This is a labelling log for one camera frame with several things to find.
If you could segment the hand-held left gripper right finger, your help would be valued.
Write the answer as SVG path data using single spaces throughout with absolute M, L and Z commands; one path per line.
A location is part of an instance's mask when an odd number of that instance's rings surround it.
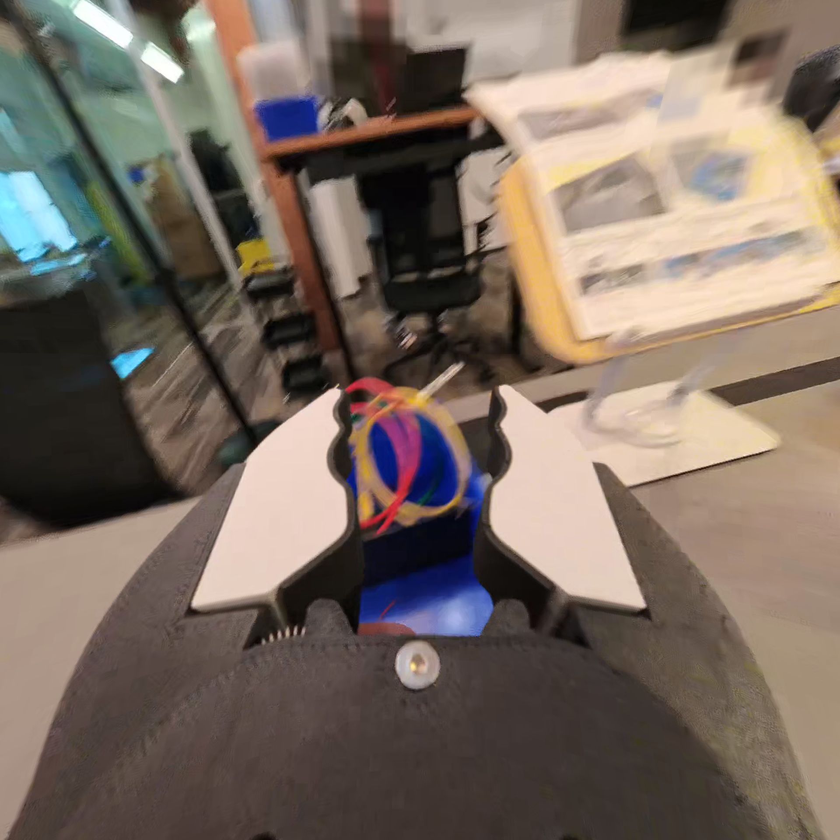
M 577 606 L 643 615 L 642 587 L 578 439 L 509 385 L 492 392 L 487 420 L 474 572 L 493 606 L 518 602 L 527 617 Z

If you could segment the printed instruction sheet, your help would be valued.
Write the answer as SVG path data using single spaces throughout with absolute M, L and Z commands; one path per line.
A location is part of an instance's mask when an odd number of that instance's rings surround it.
M 466 92 L 523 164 L 576 336 L 787 310 L 838 283 L 822 168 L 731 44 L 623 52 Z

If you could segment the black monitor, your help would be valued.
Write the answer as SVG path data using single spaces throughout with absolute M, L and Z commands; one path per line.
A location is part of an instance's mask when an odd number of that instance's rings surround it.
M 461 105 L 468 53 L 466 46 L 409 50 L 396 96 L 396 113 L 404 116 Z

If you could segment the small blue storage bin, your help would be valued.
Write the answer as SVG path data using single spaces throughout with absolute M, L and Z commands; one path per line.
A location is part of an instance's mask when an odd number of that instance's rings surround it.
M 320 104 L 312 95 L 259 100 L 254 112 L 266 141 L 275 143 L 319 133 Z

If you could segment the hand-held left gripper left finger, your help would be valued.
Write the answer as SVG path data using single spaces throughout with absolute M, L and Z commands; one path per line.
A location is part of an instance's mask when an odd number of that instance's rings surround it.
M 364 556 L 351 429 L 347 395 L 333 388 L 250 454 L 192 595 L 195 613 L 258 608 L 303 621 L 324 599 L 359 619 Z

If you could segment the wooden desk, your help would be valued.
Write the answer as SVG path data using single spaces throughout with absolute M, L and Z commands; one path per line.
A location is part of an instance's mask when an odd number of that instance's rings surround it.
M 478 151 L 502 146 L 498 132 L 474 108 L 461 104 L 445 110 L 369 119 L 350 129 L 303 134 L 268 141 L 257 129 L 256 149 L 269 194 L 279 215 L 291 263 L 315 319 L 322 350 L 341 352 L 346 371 L 356 377 L 354 357 L 342 313 L 322 262 L 298 174 L 312 181 L 351 174 L 385 172 L 426 161 L 459 161 Z

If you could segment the black cabinet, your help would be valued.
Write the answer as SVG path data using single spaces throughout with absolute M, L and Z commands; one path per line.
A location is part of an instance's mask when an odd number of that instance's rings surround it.
M 1 495 L 55 529 L 185 498 L 147 448 L 81 290 L 2 309 Z

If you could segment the blue plastic bin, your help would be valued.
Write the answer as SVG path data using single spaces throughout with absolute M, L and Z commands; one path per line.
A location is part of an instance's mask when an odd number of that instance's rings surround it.
M 459 466 L 445 431 L 431 417 L 416 418 L 419 461 L 407 501 L 442 507 L 458 491 Z M 371 430 L 369 451 L 385 486 L 398 488 L 400 468 L 390 424 Z M 476 636 L 489 619 L 492 601 L 473 571 L 473 547 L 485 495 L 485 475 L 469 453 L 470 473 L 457 504 L 437 517 L 378 533 L 363 530 L 364 582 L 360 633 Z

